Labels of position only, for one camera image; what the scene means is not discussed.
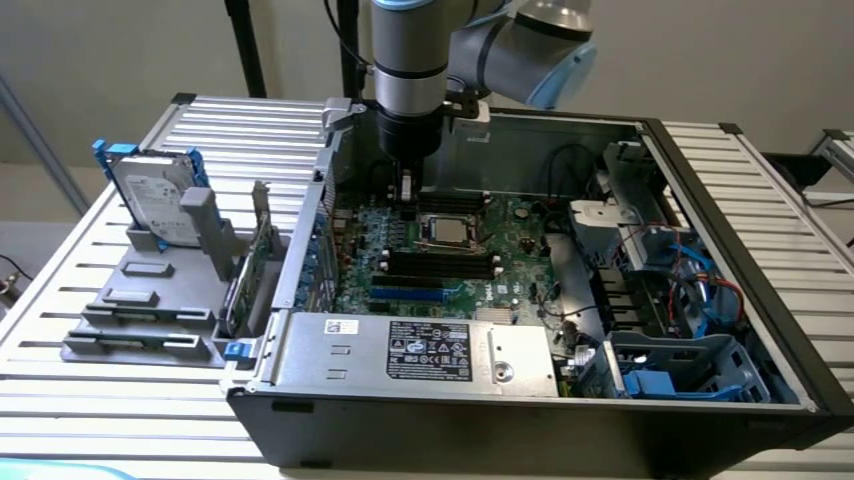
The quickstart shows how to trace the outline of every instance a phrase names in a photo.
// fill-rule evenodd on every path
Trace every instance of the warning label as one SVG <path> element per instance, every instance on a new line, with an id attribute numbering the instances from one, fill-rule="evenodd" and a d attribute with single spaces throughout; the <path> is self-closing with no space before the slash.
<path id="1" fill-rule="evenodd" d="M 391 322 L 386 373 L 397 380 L 471 382 L 469 325 Z"/>

